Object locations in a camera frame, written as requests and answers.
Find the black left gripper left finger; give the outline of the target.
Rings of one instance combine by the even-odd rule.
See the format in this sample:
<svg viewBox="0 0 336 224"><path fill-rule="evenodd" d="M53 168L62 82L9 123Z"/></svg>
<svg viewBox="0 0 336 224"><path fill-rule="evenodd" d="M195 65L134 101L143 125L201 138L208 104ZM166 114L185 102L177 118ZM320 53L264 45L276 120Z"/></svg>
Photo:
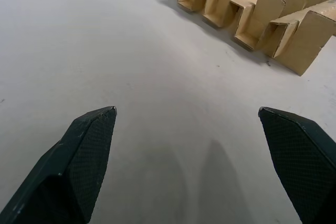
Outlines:
<svg viewBox="0 0 336 224"><path fill-rule="evenodd" d="M1 212L1 223L89 223L107 170L117 110L76 118Z"/></svg>

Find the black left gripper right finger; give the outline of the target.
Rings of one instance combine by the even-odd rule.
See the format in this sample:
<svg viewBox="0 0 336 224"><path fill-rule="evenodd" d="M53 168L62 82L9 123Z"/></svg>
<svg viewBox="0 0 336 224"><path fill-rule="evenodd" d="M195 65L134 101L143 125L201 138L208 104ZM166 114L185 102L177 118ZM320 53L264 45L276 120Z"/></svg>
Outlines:
<svg viewBox="0 0 336 224"><path fill-rule="evenodd" d="M302 223L335 223L335 141L315 122L261 107L275 171Z"/></svg>

